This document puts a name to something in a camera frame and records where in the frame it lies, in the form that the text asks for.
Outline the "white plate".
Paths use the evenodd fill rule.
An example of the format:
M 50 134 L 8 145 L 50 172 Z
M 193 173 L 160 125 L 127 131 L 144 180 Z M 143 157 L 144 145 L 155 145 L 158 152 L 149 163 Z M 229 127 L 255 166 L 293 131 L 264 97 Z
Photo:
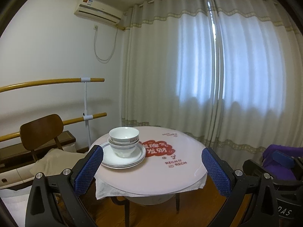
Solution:
M 144 158 L 141 158 L 141 159 L 138 159 L 138 160 L 135 160 L 133 162 L 129 162 L 129 163 L 124 163 L 124 164 L 109 164 L 109 163 L 105 163 L 105 164 L 108 164 L 108 165 L 114 165 L 114 166 L 123 166 L 123 165 L 130 165 L 132 163 L 136 163 L 137 161 L 142 161 L 144 160 Z
M 129 157 L 122 158 L 117 156 L 111 149 L 110 145 L 108 142 L 105 142 L 100 145 L 103 149 L 103 161 L 104 163 L 109 163 L 109 164 L 124 164 L 124 163 L 129 163 L 133 162 L 135 160 L 141 159 L 145 157 L 146 150 L 145 147 L 142 144 L 138 144 L 137 148 Z
M 142 162 L 143 162 L 143 160 L 142 161 L 137 161 L 136 163 L 132 163 L 130 165 L 123 165 L 123 166 L 114 166 L 114 165 L 108 165 L 108 164 L 105 164 L 105 163 L 101 163 L 101 165 L 106 167 L 106 168 L 110 168 L 110 169 L 123 170 L 123 169 L 128 169 L 128 168 L 135 167 L 135 166 L 139 165 Z

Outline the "white bowl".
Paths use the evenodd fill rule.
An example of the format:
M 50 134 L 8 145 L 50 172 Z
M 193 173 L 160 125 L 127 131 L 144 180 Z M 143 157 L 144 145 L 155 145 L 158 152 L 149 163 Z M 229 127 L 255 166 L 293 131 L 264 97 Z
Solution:
M 123 142 L 123 143 L 120 143 L 120 142 L 115 142 L 113 141 L 110 137 L 107 139 L 107 141 L 110 143 L 110 145 L 113 145 L 114 147 L 117 147 L 117 148 L 127 148 L 127 147 L 133 147 L 135 146 L 139 140 L 135 140 L 133 142 Z
M 113 150 L 113 152 L 115 154 L 117 154 L 117 156 L 122 157 L 122 158 L 126 158 L 126 157 L 129 157 L 131 155 L 131 153 L 133 153 L 135 151 L 135 149 L 137 148 L 138 143 L 133 147 L 127 147 L 127 148 L 124 148 L 124 147 L 117 148 L 117 147 L 114 147 L 113 145 L 110 145 L 110 147 Z
M 132 127 L 117 127 L 109 132 L 112 141 L 119 144 L 130 144 L 139 139 L 140 131 Z

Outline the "purple cloth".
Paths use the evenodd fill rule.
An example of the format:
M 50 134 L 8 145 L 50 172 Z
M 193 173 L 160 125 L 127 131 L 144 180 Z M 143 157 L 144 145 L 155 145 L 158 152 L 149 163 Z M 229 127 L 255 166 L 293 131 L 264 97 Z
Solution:
M 302 148 L 270 145 L 262 154 L 262 166 L 278 180 L 302 180 L 302 170 L 295 158 L 302 158 Z

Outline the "white tablecloth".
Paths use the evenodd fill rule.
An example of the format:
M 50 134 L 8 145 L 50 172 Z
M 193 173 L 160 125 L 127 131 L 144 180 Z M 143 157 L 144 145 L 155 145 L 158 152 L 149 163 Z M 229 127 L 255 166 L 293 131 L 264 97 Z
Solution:
M 207 174 L 205 174 L 202 178 L 200 178 L 194 184 L 184 187 L 182 189 L 177 189 L 177 186 L 164 186 L 153 183 L 151 186 L 148 185 L 140 185 L 136 183 L 134 186 L 127 187 L 114 187 L 110 184 L 102 181 L 101 179 L 97 179 L 95 182 L 95 197 L 97 200 L 101 200 L 105 197 L 110 196 L 127 196 L 127 197 L 149 197 L 149 196 L 160 196 L 160 195 L 169 195 L 175 193 L 183 193 L 188 191 L 193 191 L 197 189 L 204 188 L 207 180 Z

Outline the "beige cushion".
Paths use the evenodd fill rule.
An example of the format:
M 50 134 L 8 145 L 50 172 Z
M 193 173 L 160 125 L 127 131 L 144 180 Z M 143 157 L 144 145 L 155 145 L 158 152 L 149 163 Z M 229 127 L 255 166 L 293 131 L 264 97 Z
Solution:
M 35 176 L 41 172 L 45 176 L 59 175 L 65 169 L 72 169 L 86 154 L 51 149 L 42 159 L 35 162 L 30 173 Z

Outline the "round white table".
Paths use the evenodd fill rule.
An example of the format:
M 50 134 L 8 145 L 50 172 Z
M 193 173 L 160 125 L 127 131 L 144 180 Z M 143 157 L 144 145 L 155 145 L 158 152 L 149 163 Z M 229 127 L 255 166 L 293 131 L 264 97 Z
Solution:
M 158 183 L 164 186 L 177 186 L 177 189 L 188 187 L 205 174 L 206 169 L 201 160 L 205 146 L 194 138 L 171 129 L 159 127 L 138 127 L 139 143 L 145 147 L 144 161 L 139 165 L 123 169 L 110 169 L 100 166 L 95 180 L 102 181 L 114 187 L 140 185 L 151 186 Z M 109 134 L 98 138 L 94 144 L 108 142 Z M 124 206 L 125 226 L 129 226 L 130 202 L 143 205 L 155 205 L 176 198 L 176 208 L 180 208 L 180 194 L 169 194 L 149 197 L 110 196 L 116 205 Z

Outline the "white bed cover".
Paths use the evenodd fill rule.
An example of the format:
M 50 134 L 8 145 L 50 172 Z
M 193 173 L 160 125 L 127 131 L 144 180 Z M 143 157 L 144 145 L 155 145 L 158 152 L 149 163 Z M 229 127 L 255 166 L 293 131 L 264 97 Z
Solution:
M 25 226 L 29 194 L 30 187 L 18 191 L 1 190 L 1 199 L 18 226 Z

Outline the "white bar stand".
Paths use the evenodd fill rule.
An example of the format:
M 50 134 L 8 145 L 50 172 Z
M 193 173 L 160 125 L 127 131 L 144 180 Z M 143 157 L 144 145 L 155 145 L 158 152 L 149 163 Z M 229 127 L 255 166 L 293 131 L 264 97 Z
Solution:
M 87 142 L 88 147 L 91 146 L 91 136 L 90 136 L 90 127 L 89 127 L 89 121 L 92 120 L 92 115 L 88 114 L 88 104 L 87 104 L 87 83 L 91 82 L 90 77 L 81 77 L 81 82 L 84 83 L 84 113 L 83 118 L 85 122 L 85 128 L 87 133 Z

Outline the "low wooden white cabinet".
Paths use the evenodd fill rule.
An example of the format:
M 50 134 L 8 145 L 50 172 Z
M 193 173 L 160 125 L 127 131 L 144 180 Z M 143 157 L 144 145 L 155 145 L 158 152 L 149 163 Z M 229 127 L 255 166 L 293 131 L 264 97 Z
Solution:
M 74 143 L 76 138 L 64 131 L 58 136 L 62 148 L 76 152 Z M 35 150 L 38 159 L 42 159 L 50 149 L 58 148 L 54 139 Z M 1 148 L 1 189 L 13 187 L 33 179 L 30 170 L 35 163 L 30 151 L 26 150 L 22 143 Z

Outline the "brown wooden chair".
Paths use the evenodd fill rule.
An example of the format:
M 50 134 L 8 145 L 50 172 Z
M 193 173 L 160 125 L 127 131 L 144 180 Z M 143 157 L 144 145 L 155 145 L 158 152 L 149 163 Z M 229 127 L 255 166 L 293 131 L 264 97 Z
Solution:
M 54 131 L 51 131 L 48 134 L 42 131 L 38 131 L 35 135 L 28 134 L 21 138 L 21 141 L 24 148 L 31 152 L 34 161 L 37 162 L 39 159 L 36 156 L 35 150 L 52 139 L 54 139 L 58 147 L 56 149 L 63 150 L 61 143 L 59 142 L 58 135 L 56 135 Z

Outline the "right beige curtain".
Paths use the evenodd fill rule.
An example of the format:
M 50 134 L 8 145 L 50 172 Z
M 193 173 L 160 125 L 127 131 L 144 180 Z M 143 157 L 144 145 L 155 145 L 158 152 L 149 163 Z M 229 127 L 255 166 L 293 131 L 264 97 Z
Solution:
M 232 168 L 302 146 L 302 34 L 275 0 L 212 0 L 223 88 L 211 146 Z

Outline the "beige curtain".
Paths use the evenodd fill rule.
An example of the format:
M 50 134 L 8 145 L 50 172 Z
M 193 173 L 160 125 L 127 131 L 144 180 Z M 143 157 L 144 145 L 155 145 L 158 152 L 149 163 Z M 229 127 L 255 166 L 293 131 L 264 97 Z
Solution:
M 208 0 L 152 0 L 125 14 L 122 125 L 214 134 L 217 87 Z
M 275 0 L 212 0 L 223 88 L 211 146 L 232 168 L 302 146 L 302 34 Z

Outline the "lower wooden ballet bar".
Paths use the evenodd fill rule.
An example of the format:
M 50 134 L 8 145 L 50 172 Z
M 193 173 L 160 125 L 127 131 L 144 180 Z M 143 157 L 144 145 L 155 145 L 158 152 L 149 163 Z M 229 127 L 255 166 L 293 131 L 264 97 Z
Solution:
M 64 129 L 64 126 L 67 126 L 69 124 L 76 124 L 79 122 L 89 122 L 90 120 L 106 116 L 107 113 L 104 112 L 93 115 L 85 115 L 82 117 L 62 121 L 61 118 L 56 114 L 48 115 L 43 118 L 39 118 L 37 120 L 21 125 L 18 132 L 1 136 L 1 142 L 15 139 L 17 137 L 23 138 L 25 135 L 28 134 L 35 135 L 38 133 L 38 131 L 42 131 L 46 134 L 50 133 L 51 131 L 54 131 L 56 135 L 60 135 Z

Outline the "wooden ballet bar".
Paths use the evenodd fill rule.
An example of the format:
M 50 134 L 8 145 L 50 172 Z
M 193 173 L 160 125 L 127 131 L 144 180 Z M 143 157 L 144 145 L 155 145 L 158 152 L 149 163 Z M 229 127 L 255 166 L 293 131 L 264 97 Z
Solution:
M 56 135 L 60 135 L 64 129 L 64 126 L 67 126 L 69 124 L 76 124 L 79 122 L 89 122 L 90 120 L 106 116 L 107 113 L 104 112 L 93 115 L 85 115 L 82 117 L 62 121 L 61 118 L 56 114 L 48 115 L 43 118 L 39 118 L 37 120 L 21 125 L 18 132 L 1 136 L 1 142 L 15 139 L 17 137 L 23 138 L 25 135 L 28 134 L 35 135 L 38 133 L 38 131 L 42 131 L 46 134 L 50 133 L 51 131 L 54 131 Z
M 35 87 L 35 86 L 68 84 L 68 83 L 78 83 L 78 82 L 105 82 L 105 79 L 104 78 L 80 77 L 80 78 L 70 78 L 70 79 L 36 80 L 36 81 L 22 82 L 22 83 L 18 83 L 18 84 L 1 87 L 1 93 L 11 91 L 11 90 L 16 90 L 16 89 Z

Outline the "left beige curtain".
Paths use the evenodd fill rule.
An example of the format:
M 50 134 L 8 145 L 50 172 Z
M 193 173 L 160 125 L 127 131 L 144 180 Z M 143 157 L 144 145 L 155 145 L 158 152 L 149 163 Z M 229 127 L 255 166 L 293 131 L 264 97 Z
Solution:
M 217 87 L 208 0 L 152 0 L 125 14 L 122 125 L 214 134 Z

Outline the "upper wooden ballet bar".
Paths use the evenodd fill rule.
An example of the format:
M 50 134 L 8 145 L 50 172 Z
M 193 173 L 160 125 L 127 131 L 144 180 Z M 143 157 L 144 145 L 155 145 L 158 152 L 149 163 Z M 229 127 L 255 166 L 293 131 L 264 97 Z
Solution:
M 1 87 L 1 93 L 11 91 L 11 90 L 16 90 L 16 89 L 35 87 L 35 86 L 68 84 L 68 83 L 78 83 L 78 82 L 105 82 L 105 79 L 104 78 L 80 77 L 80 78 L 70 78 L 70 79 L 36 80 L 36 81 L 22 82 L 22 83 L 18 83 L 18 84 Z

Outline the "white air conditioner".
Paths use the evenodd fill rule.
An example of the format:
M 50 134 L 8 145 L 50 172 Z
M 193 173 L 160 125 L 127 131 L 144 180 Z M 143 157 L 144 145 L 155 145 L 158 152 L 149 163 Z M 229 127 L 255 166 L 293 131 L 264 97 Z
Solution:
M 74 15 L 96 22 L 118 25 L 122 19 L 122 11 L 95 0 L 80 0 Z

